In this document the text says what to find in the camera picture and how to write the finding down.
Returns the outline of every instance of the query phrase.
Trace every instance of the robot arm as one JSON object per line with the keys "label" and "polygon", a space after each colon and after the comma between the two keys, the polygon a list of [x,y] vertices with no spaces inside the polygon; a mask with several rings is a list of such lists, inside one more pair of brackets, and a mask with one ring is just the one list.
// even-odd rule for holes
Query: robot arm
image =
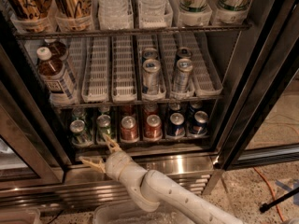
{"label": "robot arm", "polygon": [[[217,206],[189,192],[166,175],[147,171],[122,151],[113,140],[106,137],[108,146],[113,144],[112,154],[107,158],[105,170],[113,180],[121,182],[133,201],[144,211],[155,211],[163,200],[173,205],[196,224],[244,224],[240,219],[222,211]],[[97,171],[94,160],[80,158],[83,163]]]}

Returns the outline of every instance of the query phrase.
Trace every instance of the refrigerator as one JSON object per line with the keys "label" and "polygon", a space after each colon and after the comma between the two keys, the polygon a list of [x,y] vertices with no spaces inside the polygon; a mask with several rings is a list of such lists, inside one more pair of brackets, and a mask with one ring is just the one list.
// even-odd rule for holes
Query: refrigerator
{"label": "refrigerator", "polygon": [[[129,200],[123,185],[79,159],[107,158],[96,129],[99,108],[107,105],[113,110],[116,141],[134,161],[198,195],[209,194],[227,170],[298,160],[298,143],[247,149],[273,104],[297,78],[298,0],[250,0],[243,22],[193,26],[178,25],[174,3],[169,0],[166,9],[174,15],[168,27],[145,27],[137,0],[131,0],[133,27],[100,29],[96,10],[94,27],[87,31],[24,33],[11,22],[7,0],[1,0],[1,209],[50,211]],[[78,72],[78,101],[72,105],[54,105],[37,72],[36,50],[45,38],[59,38],[69,48]],[[159,50],[163,70],[161,97],[152,100],[142,90],[140,68],[141,51],[148,46]],[[178,47],[191,47],[194,57],[204,61],[198,64],[204,71],[193,72],[183,96],[171,92],[169,70]],[[128,62],[128,79],[118,73],[123,62]],[[180,138],[167,136],[169,104],[179,103],[185,113],[189,102],[199,101],[208,115],[207,132],[192,136],[187,129]],[[163,133],[157,140],[144,133],[143,107],[148,104],[159,106]],[[132,106],[139,136],[130,143],[121,138],[120,123],[123,108]],[[90,115],[88,145],[78,145],[70,132],[74,108]]]}

